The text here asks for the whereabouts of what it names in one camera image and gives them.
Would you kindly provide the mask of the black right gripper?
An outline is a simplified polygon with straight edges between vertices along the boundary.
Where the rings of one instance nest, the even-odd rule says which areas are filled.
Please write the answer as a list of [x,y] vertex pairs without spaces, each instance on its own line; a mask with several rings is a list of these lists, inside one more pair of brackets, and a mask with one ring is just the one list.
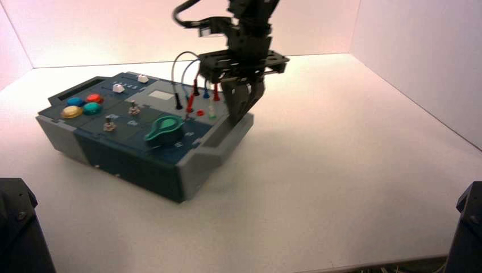
[[270,49],[272,37],[266,33],[249,32],[244,27],[228,27],[227,49],[200,55],[200,74],[213,83],[221,83],[229,119],[236,125],[262,98],[264,80],[246,84],[230,81],[234,78],[260,77],[283,73],[289,58]]

